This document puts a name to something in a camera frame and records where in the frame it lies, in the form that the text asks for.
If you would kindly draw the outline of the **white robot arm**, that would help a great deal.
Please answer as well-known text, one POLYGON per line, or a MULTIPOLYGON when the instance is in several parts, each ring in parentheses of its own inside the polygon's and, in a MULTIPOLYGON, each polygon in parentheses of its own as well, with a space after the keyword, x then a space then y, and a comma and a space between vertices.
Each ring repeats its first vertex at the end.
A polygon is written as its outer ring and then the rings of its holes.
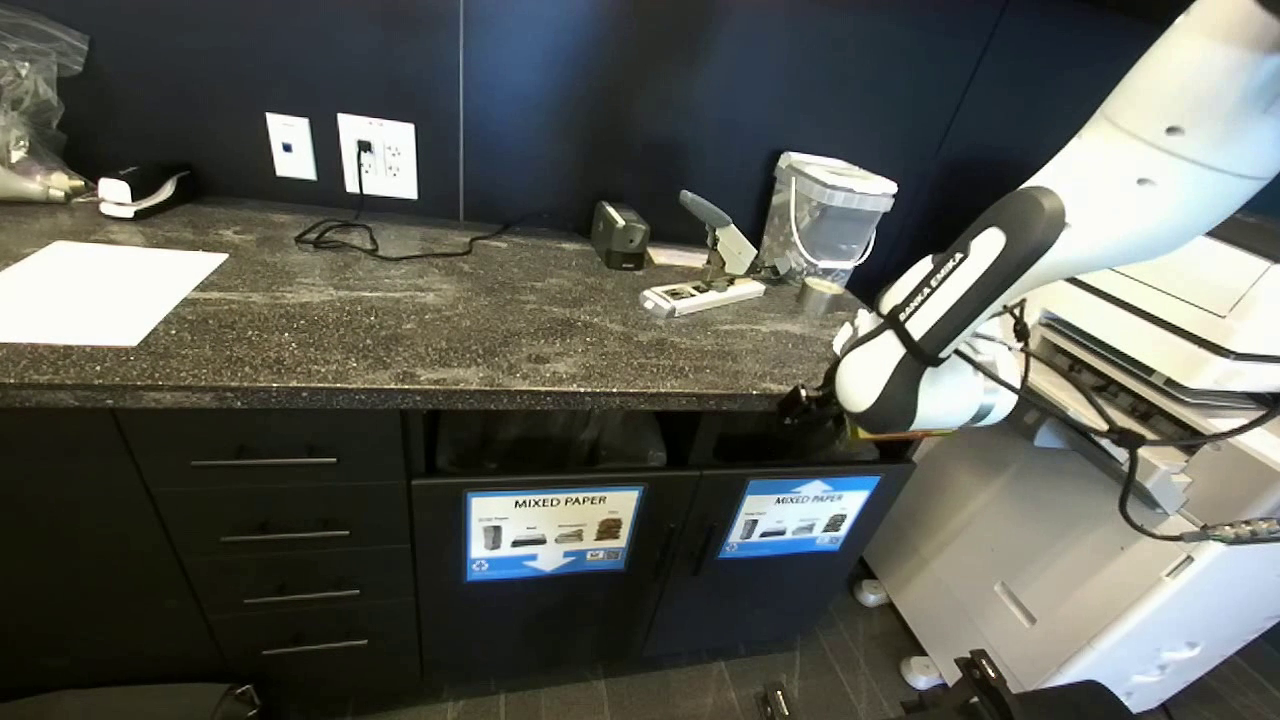
POLYGON ((1236 215, 1280 174, 1276 0, 1191 0, 1081 131, 943 251, 919 254, 837 334, 782 413, 870 436, 999 423, 1026 358, 1009 306, 1045 284, 1155 259, 1236 215))

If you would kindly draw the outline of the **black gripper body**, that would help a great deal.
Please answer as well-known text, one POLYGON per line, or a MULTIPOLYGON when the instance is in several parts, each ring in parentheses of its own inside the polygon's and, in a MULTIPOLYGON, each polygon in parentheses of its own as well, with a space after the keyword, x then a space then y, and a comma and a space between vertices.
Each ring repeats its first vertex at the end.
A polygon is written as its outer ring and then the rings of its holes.
POLYGON ((782 436, 797 446, 825 446, 845 432, 845 409, 827 387, 792 387, 775 413, 782 436))

